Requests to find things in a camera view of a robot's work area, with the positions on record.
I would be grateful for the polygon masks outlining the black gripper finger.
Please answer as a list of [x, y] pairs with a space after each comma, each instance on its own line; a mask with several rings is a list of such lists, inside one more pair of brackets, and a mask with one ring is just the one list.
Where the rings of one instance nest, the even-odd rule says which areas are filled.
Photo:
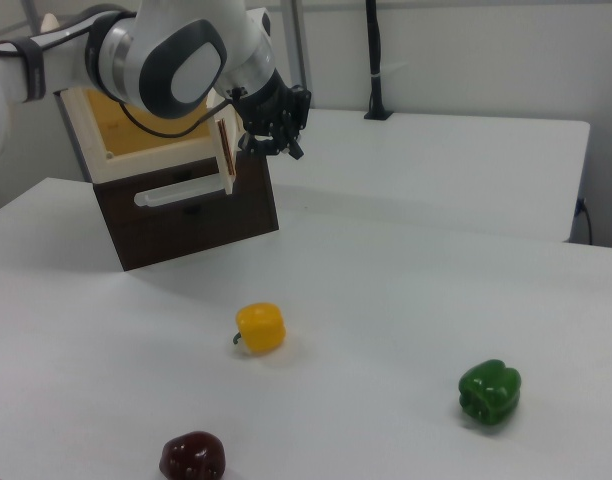
[[286, 149], [286, 127], [280, 122], [245, 121], [238, 141], [241, 151], [256, 155], [278, 155]]
[[286, 97], [286, 105], [282, 110], [281, 134], [283, 146], [288, 154], [299, 160], [304, 152], [299, 144], [301, 132], [306, 128], [310, 112], [312, 93], [301, 87], [292, 87]]

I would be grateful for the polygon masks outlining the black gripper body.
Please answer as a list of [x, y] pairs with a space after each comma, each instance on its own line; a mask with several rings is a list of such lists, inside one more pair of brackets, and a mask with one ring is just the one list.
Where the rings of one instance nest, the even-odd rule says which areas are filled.
[[274, 70], [268, 81], [255, 93], [243, 94], [243, 89], [233, 93], [233, 107], [245, 126], [259, 126], [270, 122], [287, 108], [291, 89], [282, 76]]

